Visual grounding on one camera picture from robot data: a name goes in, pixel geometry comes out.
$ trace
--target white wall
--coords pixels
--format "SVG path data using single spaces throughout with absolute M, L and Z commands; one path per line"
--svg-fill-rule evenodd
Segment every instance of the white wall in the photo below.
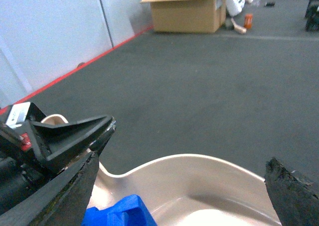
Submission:
M 152 25 L 151 7 L 141 0 L 102 0 L 114 45 Z
M 0 0 L 0 40 L 0 107 L 112 48 L 99 0 Z

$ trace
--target red sticker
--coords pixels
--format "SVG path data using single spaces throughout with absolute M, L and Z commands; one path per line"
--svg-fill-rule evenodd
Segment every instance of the red sticker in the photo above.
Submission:
M 32 147 L 30 138 L 27 133 L 21 135 L 23 137 L 21 150 L 27 151 Z

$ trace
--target red floor trim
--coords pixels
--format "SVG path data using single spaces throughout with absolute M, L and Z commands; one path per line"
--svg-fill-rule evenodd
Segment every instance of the red floor trim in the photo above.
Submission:
M 97 56 L 97 57 L 95 57 L 95 58 L 93 58 L 92 60 L 86 62 L 86 63 L 83 64 L 82 66 L 80 66 L 80 67 L 78 67 L 78 68 L 72 70 L 71 72 L 69 72 L 69 73 L 67 73 L 67 74 L 65 74 L 65 75 L 63 75 L 63 76 L 61 76 L 61 77 L 59 77 L 59 78 L 57 78 L 57 79 L 55 79 L 55 80 L 53 80 L 52 82 L 50 82 L 49 84 L 45 85 L 44 87 L 42 87 L 42 88 L 36 90 L 35 92 L 33 92 L 33 93 L 29 94 L 28 96 L 22 98 L 21 100 L 17 101 L 15 104 L 23 103 L 23 102 L 27 101 L 28 99 L 30 99 L 30 98 L 34 97 L 35 95 L 37 95 L 37 94 L 43 92 L 44 90 L 46 90 L 46 89 L 48 89 L 49 87 L 53 86 L 54 84 L 60 82 L 61 80 L 67 78 L 68 76 L 70 76 L 71 74 L 73 74 L 73 73 L 79 71 L 80 69 L 85 68 L 86 66 L 88 66 L 88 65 L 91 64 L 91 63 L 93 63 L 94 61 L 96 61 L 96 60 L 102 58 L 103 56 L 105 56 L 105 55 L 107 55 L 108 53 L 112 52 L 113 50 L 115 50 L 115 49 L 121 47 L 122 45 L 126 44 L 127 42 L 130 42 L 132 39 L 138 37 L 139 35 L 141 35 L 142 33 L 146 32 L 146 31 L 151 30 L 152 28 L 153 28 L 153 26 L 148 27 L 147 29 L 141 31 L 140 33 L 134 35 L 133 37 L 131 37 L 131 38 L 125 40 L 124 42 L 122 42 L 122 43 L 116 45 L 114 48 L 111 48 L 111 49 L 109 49 L 108 51 L 106 51 L 106 52 L 100 54 L 99 56 Z M 4 109 L 1 109 L 1 110 L 0 110 L 0 114 L 2 114 L 2 113 L 4 113 L 4 112 L 5 112 Z

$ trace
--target orange bottle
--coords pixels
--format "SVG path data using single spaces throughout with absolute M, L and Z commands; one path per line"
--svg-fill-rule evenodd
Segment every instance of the orange bottle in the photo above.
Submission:
M 252 24 L 253 24 L 253 14 L 252 13 L 248 13 L 248 14 L 245 15 L 244 27 L 246 29 L 251 29 Z

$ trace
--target white label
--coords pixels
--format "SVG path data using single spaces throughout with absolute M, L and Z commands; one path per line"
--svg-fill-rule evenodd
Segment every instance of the white label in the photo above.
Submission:
M 10 114 L 6 120 L 8 126 L 16 125 L 25 121 L 31 103 L 20 103 L 12 106 Z

